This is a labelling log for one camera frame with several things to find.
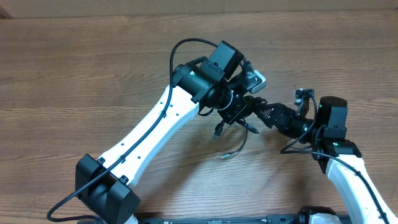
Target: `wooden surface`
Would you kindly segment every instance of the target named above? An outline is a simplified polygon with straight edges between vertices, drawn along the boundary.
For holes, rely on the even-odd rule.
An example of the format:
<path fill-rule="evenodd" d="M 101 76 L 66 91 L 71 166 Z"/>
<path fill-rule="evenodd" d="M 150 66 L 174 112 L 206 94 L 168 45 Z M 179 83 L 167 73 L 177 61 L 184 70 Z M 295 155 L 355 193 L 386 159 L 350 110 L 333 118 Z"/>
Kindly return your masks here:
<path fill-rule="evenodd" d="M 13 18 L 396 9 L 398 0 L 0 0 Z"/>
<path fill-rule="evenodd" d="M 186 37 L 227 40 L 265 74 L 258 96 L 292 106 L 296 88 L 348 100 L 347 138 L 398 215 L 398 11 L 268 12 L 0 21 L 0 223 L 46 223 L 74 189 L 75 166 L 122 139 L 169 81 Z M 185 44 L 175 64 L 212 47 Z M 238 217 L 323 205 L 345 212 L 310 156 L 281 155 L 285 138 L 251 116 L 212 139 L 220 117 L 195 118 L 160 151 L 134 191 L 140 212 Z M 88 213 L 76 199 L 57 215 Z"/>
<path fill-rule="evenodd" d="M 8 12 L 5 9 L 3 9 L 0 3 L 0 19 L 10 19 L 10 18 L 11 16 L 8 14 Z"/>

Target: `black cable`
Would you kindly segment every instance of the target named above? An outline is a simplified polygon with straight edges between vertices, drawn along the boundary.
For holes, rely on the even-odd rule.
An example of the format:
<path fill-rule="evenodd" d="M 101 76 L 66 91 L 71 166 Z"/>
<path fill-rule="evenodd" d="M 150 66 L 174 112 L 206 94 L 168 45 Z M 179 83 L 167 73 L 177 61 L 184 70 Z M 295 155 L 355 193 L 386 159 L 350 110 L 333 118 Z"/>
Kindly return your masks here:
<path fill-rule="evenodd" d="M 287 142 L 290 141 L 290 140 L 292 140 L 292 139 L 289 138 L 288 140 L 285 141 L 285 143 L 284 143 L 285 146 L 287 145 Z M 291 146 L 290 148 L 291 148 L 291 149 L 297 149 L 297 150 L 305 150 L 305 149 L 310 149 L 310 148 L 312 148 L 312 146 L 304 146 L 303 148 L 296 148 L 296 147 Z"/>
<path fill-rule="evenodd" d="M 319 133 L 320 133 L 320 132 L 322 131 L 322 129 L 325 128 L 325 127 L 327 127 L 325 124 L 321 125 L 321 126 L 318 128 L 317 133 L 315 134 L 314 140 L 315 140 L 315 145 L 316 145 L 316 146 L 318 145 Z"/>
<path fill-rule="evenodd" d="M 245 129 L 246 129 L 246 132 L 245 132 L 245 134 L 244 134 L 244 140 L 243 140 L 243 142 L 242 142 L 242 145 L 241 145 L 237 150 L 232 151 L 232 152 L 227 152 L 227 153 L 223 154 L 222 156 L 220 156 L 222 159 L 227 159 L 227 158 L 231 158 L 231 157 L 233 157 L 233 156 L 236 156 L 240 151 L 242 151 L 244 145 L 246 144 L 246 141 L 248 140 L 249 128 L 248 128 L 248 124 L 247 124 L 246 120 L 245 120 L 244 118 L 243 118 L 242 120 L 243 120 L 243 122 L 246 124 L 246 125 L 244 126 Z"/>
<path fill-rule="evenodd" d="M 144 135 L 141 136 L 140 139 L 138 139 L 138 141 L 136 141 L 136 143 L 134 143 L 123 155 L 120 156 L 120 158 L 114 162 L 111 166 L 109 166 L 103 173 L 101 173 L 100 175 L 98 175 L 97 177 L 95 177 L 93 180 L 91 180 L 90 182 L 88 182 L 87 184 L 85 184 L 84 186 L 82 186 L 80 189 L 76 190 L 75 192 L 73 192 L 72 194 L 70 194 L 69 196 L 65 197 L 63 200 L 61 200 L 59 203 L 57 203 L 56 205 L 54 205 L 54 207 L 52 207 L 49 212 L 47 213 L 47 219 L 51 222 L 66 222 L 66 221 L 72 221 L 72 220 L 81 220 L 81 219 L 95 219 L 98 220 L 99 217 L 95 217 L 92 215 L 82 215 L 82 216 L 76 216 L 76 217 L 66 217 L 66 218 L 54 218 L 51 215 L 58 209 L 60 208 L 62 205 L 64 205 L 65 203 L 67 203 L 69 200 L 71 200 L 74 196 L 77 196 L 78 194 L 80 194 L 81 191 L 85 190 L 87 187 L 91 186 L 92 184 L 96 183 L 97 181 L 99 181 L 100 179 L 102 179 L 106 174 L 110 173 L 112 169 L 114 169 L 120 162 L 122 162 L 146 137 L 148 137 L 148 135 L 155 129 L 155 127 L 159 124 L 160 120 L 166 115 L 166 111 L 169 108 L 169 104 L 170 101 L 172 99 L 172 92 L 173 92 L 173 59 L 174 59 L 174 53 L 177 50 L 177 48 L 185 43 L 185 42 L 190 42 L 190 41 L 195 41 L 195 42 L 202 42 L 202 43 L 206 43 L 206 44 L 210 44 L 214 47 L 218 47 L 217 44 L 210 42 L 208 40 L 204 40 L 204 39 L 199 39 L 199 38 L 188 38 L 188 39 L 183 39 L 180 42 L 178 42 L 177 44 L 175 44 L 171 54 L 170 54 L 170 84 L 169 84 L 169 95 L 167 97 L 167 101 L 166 104 L 164 106 L 164 109 L 162 110 L 162 112 L 160 113 L 159 117 L 156 119 L 156 121 L 153 123 L 153 125 L 145 132 Z"/>
<path fill-rule="evenodd" d="M 361 174 L 360 171 L 356 170 L 354 167 L 352 167 L 351 165 L 349 165 L 348 163 L 342 161 L 339 158 L 336 158 L 334 156 L 325 154 L 325 153 L 321 153 L 321 152 L 313 152 L 313 151 L 284 151 L 283 154 L 315 154 L 315 155 L 320 155 L 320 156 L 325 156 L 329 159 L 333 159 L 341 164 L 343 164 L 345 167 L 349 168 L 351 171 L 353 171 L 364 183 L 365 187 L 367 188 L 367 190 L 369 191 L 369 194 L 371 195 L 371 198 L 373 199 L 373 202 L 377 208 L 377 210 L 380 213 L 380 217 L 383 219 L 385 224 L 389 224 L 388 219 L 387 219 L 387 215 L 384 213 L 384 211 L 381 208 L 381 205 L 379 203 L 379 201 L 377 200 L 376 195 L 374 194 L 371 186 L 369 185 L 369 183 L 367 182 L 367 180 L 363 177 L 363 175 Z"/>
<path fill-rule="evenodd" d="M 200 116 L 209 116 L 213 111 L 214 111 L 214 109 L 212 108 L 208 112 L 206 112 L 204 114 L 198 113 L 198 115 L 200 115 Z"/>
<path fill-rule="evenodd" d="M 314 117 L 313 117 L 313 122 L 310 125 L 310 127 L 296 140 L 294 140 L 292 143 L 288 144 L 287 146 L 285 146 L 282 150 L 280 150 L 280 153 L 283 153 L 284 151 L 286 151 L 288 148 L 292 147 L 294 144 L 298 143 L 302 138 L 304 138 L 304 136 L 306 134 L 308 134 L 310 132 L 310 130 L 313 128 L 313 126 L 315 125 L 315 122 L 317 122 L 317 102 L 315 101 L 315 98 L 313 96 L 311 96 L 312 102 L 313 102 L 313 109 L 314 109 Z"/>

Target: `wood grain surface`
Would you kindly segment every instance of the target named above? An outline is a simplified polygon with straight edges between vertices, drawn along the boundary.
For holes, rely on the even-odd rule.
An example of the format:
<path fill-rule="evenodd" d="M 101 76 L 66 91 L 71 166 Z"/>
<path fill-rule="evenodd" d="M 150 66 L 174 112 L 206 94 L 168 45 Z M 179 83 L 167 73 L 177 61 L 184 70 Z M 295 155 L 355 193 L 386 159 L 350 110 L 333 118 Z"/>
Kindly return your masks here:
<path fill-rule="evenodd" d="M 227 40 L 267 77 L 258 96 L 293 106 L 296 88 L 348 100 L 347 138 L 398 215 L 398 11 L 268 12 L 0 20 L 0 223 L 48 223 L 74 189 L 75 166 L 122 139 L 169 81 L 169 56 L 186 37 Z M 185 44 L 175 65 L 212 47 Z M 134 189 L 140 212 L 168 218 L 295 213 L 345 208 L 310 156 L 282 155 L 285 137 L 197 117 L 165 145 Z M 86 214 L 73 199 L 55 216 Z"/>
<path fill-rule="evenodd" d="M 16 19 L 148 14 L 209 14 L 396 9 L 398 0 L 0 0 Z"/>

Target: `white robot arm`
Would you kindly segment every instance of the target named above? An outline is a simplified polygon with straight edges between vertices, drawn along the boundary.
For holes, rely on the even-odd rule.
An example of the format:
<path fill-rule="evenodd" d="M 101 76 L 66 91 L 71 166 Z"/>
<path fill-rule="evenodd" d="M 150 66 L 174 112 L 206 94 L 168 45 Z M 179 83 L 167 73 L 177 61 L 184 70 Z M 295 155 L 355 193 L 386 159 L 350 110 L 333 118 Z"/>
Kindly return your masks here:
<path fill-rule="evenodd" d="M 380 203 L 380 206 L 386 213 L 389 222 L 398 223 L 397 217 L 386 205 L 376 187 L 372 183 L 372 180 L 366 172 L 363 159 L 354 155 L 340 155 L 338 158 L 354 167 L 357 171 L 361 172 L 362 176 L 371 186 L 377 201 Z M 326 175 L 337 188 L 348 211 L 348 215 L 354 224 L 384 223 L 371 195 L 369 194 L 369 191 L 367 190 L 363 181 L 353 171 L 349 170 L 343 164 L 330 159 L 326 168 Z"/>
<path fill-rule="evenodd" d="M 205 42 L 217 48 L 209 59 L 200 57 L 177 66 L 173 72 L 172 59 L 175 49 L 187 41 Z M 242 66 L 242 72 L 231 78 L 239 65 Z M 305 115 L 308 111 L 309 96 L 313 99 L 316 109 L 313 90 L 296 91 L 299 109 L 294 112 L 282 104 L 268 105 L 265 99 L 244 96 L 247 92 L 257 93 L 265 85 L 265 77 L 253 70 L 250 62 L 228 43 L 222 41 L 220 45 L 216 45 L 201 39 L 182 40 L 172 51 L 170 85 L 157 104 L 122 141 L 104 152 L 97 160 L 87 154 L 80 159 L 76 165 L 76 191 L 56 204 L 48 212 L 47 218 L 53 222 L 95 218 L 107 224 L 136 224 L 137 219 L 133 214 L 139 205 L 139 198 L 132 190 L 138 184 L 145 168 L 173 134 L 207 106 L 218 110 L 223 119 L 220 123 L 222 125 L 238 122 L 254 112 L 269 128 L 274 125 L 285 136 L 297 139 L 295 142 L 309 142 L 315 149 L 322 147 L 327 155 L 338 157 L 355 167 L 367 180 L 375 197 L 371 197 L 369 193 L 372 190 L 367 189 L 364 182 L 341 163 L 333 159 L 314 158 L 338 189 L 354 224 L 384 223 L 385 215 L 381 216 L 375 201 L 380 203 L 389 223 L 398 223 L 367 175 L 358 148 L 345 140 L 346 101 L 333 96 L 322 98 L 320 112 L 311 120 L 305 118 Z M 171 101 L 169 107 L 165 108 L 171 86 Z M 305 152 L 322 154 L 319 151 Z M 51 217 L 57 208 L 74 196 L 101 218 Z M 305 223 L 339 222 L 331 214 L 312 213 L 305 218 Z"/>
<path fill-rule="evenodd" d="M 147 116 L 117 145 L 104 152 L 99 158 L 105 160 L 103 166 L 108 168 L 120 155 L 123 155 L 154 123 L 164 108 L 164 103 L 169 95 L 169 86 L 164 91 L 160 100 Z M 167 109 L 167 115 L 156 128 L 128 155 L 124 162 L 116 166 L 111 172 L 116 178 L 127 177 L 127 185 L 133 189 L 140 179 L 142 173 L 162 149 L 166 142 L 184 124 L 192 120 L 199 112 L 199 103 L 191 100 L 192 95 L 181 87 L 173 89 L 172 100 Z"/>

